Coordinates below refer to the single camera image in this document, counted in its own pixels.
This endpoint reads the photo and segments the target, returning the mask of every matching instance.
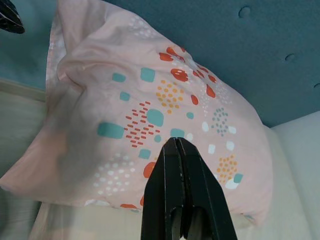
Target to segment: white mattress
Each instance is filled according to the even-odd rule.
[[[311,240],[311,232],[293,175],[276,134],[265,128],[273,154],[274,189],[269,215],[260,227],[232,216],[239,240]],[[140,239],[140,213],[89,205],[43,203],[30,240]]]

